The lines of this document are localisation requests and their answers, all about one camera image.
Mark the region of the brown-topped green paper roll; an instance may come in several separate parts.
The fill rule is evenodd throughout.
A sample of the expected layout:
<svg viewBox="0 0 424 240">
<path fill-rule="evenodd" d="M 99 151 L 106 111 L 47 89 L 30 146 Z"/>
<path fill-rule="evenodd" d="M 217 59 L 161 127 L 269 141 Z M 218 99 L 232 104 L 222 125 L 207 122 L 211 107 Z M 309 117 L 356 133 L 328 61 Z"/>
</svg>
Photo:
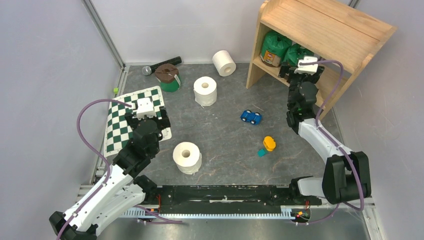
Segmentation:
<svg viewBox="0 0 424 240">
<path fill-rule="evenodd" d="M 176 92 L 181 86 L 181 78 L 178 68 L 173 64 L 164 64 L 154 72 L 164 92 Z"/>
</svg>

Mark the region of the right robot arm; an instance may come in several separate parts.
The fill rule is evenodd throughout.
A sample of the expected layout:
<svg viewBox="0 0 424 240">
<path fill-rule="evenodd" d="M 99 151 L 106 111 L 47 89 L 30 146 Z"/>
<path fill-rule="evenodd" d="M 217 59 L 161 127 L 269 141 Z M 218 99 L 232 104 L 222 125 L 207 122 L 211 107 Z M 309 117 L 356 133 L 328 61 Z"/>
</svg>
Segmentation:
<svg viewBox="0 0 424 240">
<path fill-rule="evenodd" d="M 344 146 L 324 128 L 314 111 L 316 83 L 324 69 L 319 66 L 314 74 L 296 73 L 296 67 L 283 64 L 278 74 L 289 84 L 288 126 L 313 147 L 325 164 L 322 177 L 303 176 L 291 180 L 288 196 L 295 204 L 302 204 L 309 196 L 325 198 L 331 204 L 346 204 L 372 195 L 368 156 Z"/>
</svg>

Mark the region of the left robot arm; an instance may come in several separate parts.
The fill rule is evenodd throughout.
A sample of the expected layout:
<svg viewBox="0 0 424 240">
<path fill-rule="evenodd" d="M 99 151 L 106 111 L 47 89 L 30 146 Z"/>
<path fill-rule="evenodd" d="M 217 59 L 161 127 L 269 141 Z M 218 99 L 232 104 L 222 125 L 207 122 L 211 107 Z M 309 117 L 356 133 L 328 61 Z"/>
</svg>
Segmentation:
<svg viewBox="0 0 424 240">
<path fill-rule="evenodd" d="M 54 212 L 49 222 L 59 240 L 95 240 L 102 231 L 128 209 L 157 198 L 156 184 L 140 172 L 160 151 L 162 131 L 171 126 L 165 107 L 160 117 L 125 119 L 132 138 L 113 159 L 106 173 L 89 192 L 65 212 Z"/>
</svg>

